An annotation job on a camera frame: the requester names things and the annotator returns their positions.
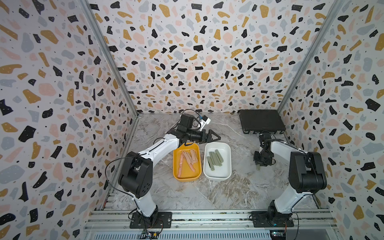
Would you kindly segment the pink folding knife angled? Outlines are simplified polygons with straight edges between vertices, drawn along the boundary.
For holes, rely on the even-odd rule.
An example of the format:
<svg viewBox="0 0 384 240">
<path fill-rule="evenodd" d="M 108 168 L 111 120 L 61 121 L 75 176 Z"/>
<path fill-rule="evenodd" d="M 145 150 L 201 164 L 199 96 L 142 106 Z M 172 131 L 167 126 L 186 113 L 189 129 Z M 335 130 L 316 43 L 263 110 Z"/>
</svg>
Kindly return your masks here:
<svg viewBox="0 0 384 240">
<path fill-rule="evenodd" d="M 191 149 L 191 150 L 190 150 L 190 153 L 191 153 L 191 156 L 192 156 L 192 162 L 193 162 L 193 164 L 197 163 L 198 158 L 197 158 L 196 151 L 195 151 L 194 149 Z"/>
</svg>

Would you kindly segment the pink folding knife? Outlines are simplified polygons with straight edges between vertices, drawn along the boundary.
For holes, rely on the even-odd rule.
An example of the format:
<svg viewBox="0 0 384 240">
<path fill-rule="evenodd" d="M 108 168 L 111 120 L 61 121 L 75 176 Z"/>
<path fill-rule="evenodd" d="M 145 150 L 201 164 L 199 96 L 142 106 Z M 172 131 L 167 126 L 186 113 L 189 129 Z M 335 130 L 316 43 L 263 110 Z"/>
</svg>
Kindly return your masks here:
<svg viewBox="0 0 384 240">
<path fill-rule="evenodd" d="M 191 157 L 191 155 L 190 155 L 188 152 L 183 152 L 183 155 L 184 155 L 184 157 L 186 158 L 187 163 L 188 163 L 189 165 L 192 165 L 193 162 L 192 162 L 192 157 Z"/>
</svg>

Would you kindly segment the yellow storage box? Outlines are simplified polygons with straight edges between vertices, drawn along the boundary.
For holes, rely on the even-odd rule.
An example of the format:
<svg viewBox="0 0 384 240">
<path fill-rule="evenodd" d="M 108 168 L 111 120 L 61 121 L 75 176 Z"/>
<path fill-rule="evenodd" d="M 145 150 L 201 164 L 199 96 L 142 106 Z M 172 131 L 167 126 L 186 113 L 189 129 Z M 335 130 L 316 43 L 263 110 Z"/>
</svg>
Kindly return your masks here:
<svg viewBox="0 0 384 240">
<path fill-rule="evenodd" d="M 197 144 L 182 145 L 173 151 L 173 174 L 179 182 L 192 182 L 201 176 L 202 163 Z"/>
</svg>

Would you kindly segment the white storage box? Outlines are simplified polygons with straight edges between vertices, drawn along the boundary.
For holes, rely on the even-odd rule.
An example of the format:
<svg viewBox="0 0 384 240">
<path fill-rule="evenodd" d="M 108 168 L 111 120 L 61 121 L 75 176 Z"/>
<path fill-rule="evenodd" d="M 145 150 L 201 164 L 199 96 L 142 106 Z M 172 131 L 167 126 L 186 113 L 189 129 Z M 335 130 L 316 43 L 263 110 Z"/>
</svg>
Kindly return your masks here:
<svg viewBox="0 0 384 240">
<path fill-rule="evenodd" d="M 232 175 L 231 148 L 226 143 L 213 142 L 205 146 L 204 175 L 212 181 L 226 181 Z"/>
</svg>

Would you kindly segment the long pink fruit knife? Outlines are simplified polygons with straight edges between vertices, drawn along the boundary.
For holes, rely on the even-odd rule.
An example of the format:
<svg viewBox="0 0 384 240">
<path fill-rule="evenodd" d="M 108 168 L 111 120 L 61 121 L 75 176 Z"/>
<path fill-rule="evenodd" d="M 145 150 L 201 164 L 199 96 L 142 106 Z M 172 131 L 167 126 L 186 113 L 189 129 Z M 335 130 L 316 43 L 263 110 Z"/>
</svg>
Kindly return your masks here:
<svg viewBox="0 0 384 240">
<path fill-rule="evenodd" d="M 178 175 L 177 178 L 180 179 L 182 175 L 182 169 L 183 169 L 183 162 L 184 162 L 184 156 L 183 154 L 180 155 L 180 160 L 179 160 L 179 169 L 178 169 Z"/>
</svg>

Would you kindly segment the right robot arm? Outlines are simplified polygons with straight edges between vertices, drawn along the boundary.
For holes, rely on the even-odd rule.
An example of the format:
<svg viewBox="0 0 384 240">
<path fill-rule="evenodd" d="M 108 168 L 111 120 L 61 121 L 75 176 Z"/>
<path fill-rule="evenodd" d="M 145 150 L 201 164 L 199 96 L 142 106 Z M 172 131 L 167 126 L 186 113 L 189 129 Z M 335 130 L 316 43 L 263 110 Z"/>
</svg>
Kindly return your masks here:
<svg viewBox="0 0 384 240">
<path fill-rule="evenodd" d="M 274 165 L 278 158 L 288 164 L 289 185 L 262 214 L 266 221 L 275 224 L 290 218 L 301 200 L 325 189 L 327 177 L 319 153 L 306 152 L 273 137 L 270 132 L 259 134 L 260 151 L 255 152 L 254 162 L 260 167 L 268 167 Z"/>
</svg>

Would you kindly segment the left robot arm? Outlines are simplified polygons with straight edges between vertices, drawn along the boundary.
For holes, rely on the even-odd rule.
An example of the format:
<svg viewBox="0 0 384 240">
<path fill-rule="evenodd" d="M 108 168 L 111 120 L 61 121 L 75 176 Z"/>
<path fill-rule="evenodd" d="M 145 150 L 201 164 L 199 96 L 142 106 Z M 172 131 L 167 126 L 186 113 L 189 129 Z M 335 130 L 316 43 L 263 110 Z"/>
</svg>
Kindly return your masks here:
<svg viewBox="0 0 384 240">
<path fill-rule="evenodd" d="M 188 142 L 200 144 L 219 141 L 221 139 L 219 135 L 212 130 L 204 129 L 210 121 L 207 116 L 196 118 L 183 113 L 176 125 L 161 137 L 159 143 L 155 143 L 139 153 L 129 152 L 124 158 L 118 184 L 124 193 L 133 197 L 138 211 L 143 217 L 154 218 L 158 213 L 158 206 L 150 194 L 154 166 L 166 155 Z"/>
</svg>

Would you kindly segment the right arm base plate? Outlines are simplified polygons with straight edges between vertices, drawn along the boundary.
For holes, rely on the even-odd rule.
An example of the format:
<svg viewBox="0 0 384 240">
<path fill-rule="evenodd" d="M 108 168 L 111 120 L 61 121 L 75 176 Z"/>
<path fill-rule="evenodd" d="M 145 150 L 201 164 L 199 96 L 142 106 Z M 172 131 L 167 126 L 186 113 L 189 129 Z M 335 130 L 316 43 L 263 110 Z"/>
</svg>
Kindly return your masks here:
<svg viewBox="0 0 384 240">
<path fill-rule="evenodd" d="M 254 211 L 251 212 L 250 220 L 253 222 L 254 228 L 291 228 L 295 226 L 292 214 Z"/>
</svg>

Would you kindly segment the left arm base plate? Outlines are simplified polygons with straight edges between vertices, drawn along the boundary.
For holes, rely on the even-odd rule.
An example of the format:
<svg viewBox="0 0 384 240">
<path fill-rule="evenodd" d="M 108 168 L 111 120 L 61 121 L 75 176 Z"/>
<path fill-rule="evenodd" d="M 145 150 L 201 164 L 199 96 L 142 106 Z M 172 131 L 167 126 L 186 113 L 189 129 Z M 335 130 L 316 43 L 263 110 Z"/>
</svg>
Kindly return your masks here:
<svg viewBox="0 0 384 240">
<path fill-rule="evenodd" d="M 156 212 L 150 217 L 145 217 L 139 212 L 134 212 L 130 222 L 130 229 L 170 229 L 172 212 Z"/>
</svg>

